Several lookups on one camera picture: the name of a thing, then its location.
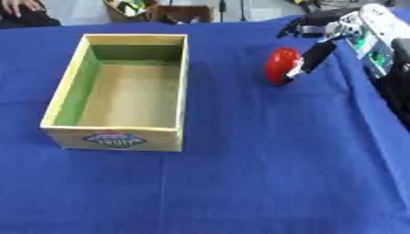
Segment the floor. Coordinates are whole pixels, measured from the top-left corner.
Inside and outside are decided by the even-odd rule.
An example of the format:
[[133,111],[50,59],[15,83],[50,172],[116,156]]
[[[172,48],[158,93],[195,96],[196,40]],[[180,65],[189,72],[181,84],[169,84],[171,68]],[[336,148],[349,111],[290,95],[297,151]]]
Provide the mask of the floor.
[[[58,18],[63,25],[89,25],[108,23],[109,19],[105,12],[103,0],[43,0],[49,10],[49,14]],[[168,4],[169,0],[157,0],[159,3]],[[240,1],[225,0],[227,2],[226,21],[239,21]],[[377,0],[360,0],[361,3],[376,2]],[[410,7],[408,0],[396,0],[401,7]],[[219,19],[219,0],[174,0],[174,4],[191,5],[206,4],[214,7],[214,17]],[[258,21],[280,16],[303,14],[302,10],[286,0],[244,0],[245,14],[249,20]]]

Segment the blue tablecloth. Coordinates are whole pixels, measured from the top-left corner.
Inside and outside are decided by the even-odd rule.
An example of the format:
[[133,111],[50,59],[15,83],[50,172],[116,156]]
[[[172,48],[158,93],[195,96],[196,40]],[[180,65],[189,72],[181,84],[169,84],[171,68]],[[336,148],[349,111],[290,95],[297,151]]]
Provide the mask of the blue tablecloth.
[[[273,49],[314,43],[276,39],[288,20],[0,31],[0,233],[410,233],[410,135],[348,46],[266,81]],[[189,34],[183,153],[62,150],[38,129],[83,33]]]

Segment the table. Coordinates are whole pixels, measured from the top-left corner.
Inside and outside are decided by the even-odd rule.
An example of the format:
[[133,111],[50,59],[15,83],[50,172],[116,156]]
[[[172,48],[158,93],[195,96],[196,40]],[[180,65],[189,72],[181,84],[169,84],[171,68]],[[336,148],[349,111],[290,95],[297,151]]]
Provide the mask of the table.
[[[410,21],[408,11],[398,11]],[[0,31],[0,233],[410,233],[410,137],[344,42],[283,88],[292,17]],[[188,33],[184,152],[59,149],[38,124],[84,33]]]

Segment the person's hand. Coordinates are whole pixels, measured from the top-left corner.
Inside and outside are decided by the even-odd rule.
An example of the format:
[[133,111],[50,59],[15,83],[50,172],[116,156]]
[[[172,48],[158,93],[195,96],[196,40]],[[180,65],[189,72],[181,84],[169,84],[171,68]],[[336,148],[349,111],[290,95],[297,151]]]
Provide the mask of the person's hand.
[[10,15],[21,17],[19,5],[25,5],[32,11],[44,11],[43,7],[35,0],[1,0],[3,8]]

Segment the robotic hand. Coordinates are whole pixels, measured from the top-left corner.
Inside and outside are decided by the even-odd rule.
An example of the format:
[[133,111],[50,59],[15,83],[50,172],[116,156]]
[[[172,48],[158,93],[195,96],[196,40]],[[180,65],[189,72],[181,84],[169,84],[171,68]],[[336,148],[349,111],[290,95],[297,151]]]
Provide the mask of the robotic hand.
[[335,40],[346,39],[362,61],[372,84],[410,131],[410,26],[383,5],[318,11],[290,22],[277,37],[321,39],[282,75],[285,85],[298,75],[310,73],[335,49]]

